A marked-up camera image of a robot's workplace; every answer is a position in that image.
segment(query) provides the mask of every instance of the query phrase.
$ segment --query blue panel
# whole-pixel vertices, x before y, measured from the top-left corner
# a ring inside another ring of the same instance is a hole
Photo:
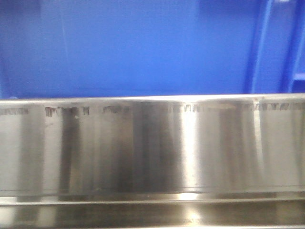
[[[2,96],[294,91],[305,69],[304,5],[0,0]]]

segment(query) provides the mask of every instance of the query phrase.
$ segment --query stainless steel bar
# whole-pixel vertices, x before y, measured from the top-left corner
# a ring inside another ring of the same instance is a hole
[[[304,114],[305,94],[2,100],[0,226],[302,227]]]

